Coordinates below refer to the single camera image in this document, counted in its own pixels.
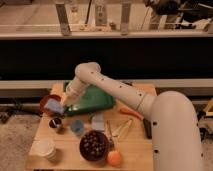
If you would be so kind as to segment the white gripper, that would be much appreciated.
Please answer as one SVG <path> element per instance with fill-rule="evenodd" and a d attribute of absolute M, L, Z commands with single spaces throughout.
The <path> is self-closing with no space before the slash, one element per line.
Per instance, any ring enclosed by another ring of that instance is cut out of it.
<path fill-rule="evenodd" d="M 80 83 L 77 81 L 70 81 L 66 86 L 65 86 L 65 93 L 69 98 L 72 99 L 77 99 L 80 97 Z"/>

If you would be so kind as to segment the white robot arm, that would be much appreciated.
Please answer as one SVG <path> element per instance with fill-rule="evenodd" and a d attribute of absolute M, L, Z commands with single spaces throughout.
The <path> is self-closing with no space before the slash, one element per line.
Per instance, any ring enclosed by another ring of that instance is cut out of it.
<path fill-rule="evenodd" d="M 81 63 L 65 92 L 76 102 L 94 85 L 151 122 L 154 171 L 204 171 L 204 156 L 197 114 L 182 93 L 166 91 L 152 95 L 101 74 L 96 62 Z"/>

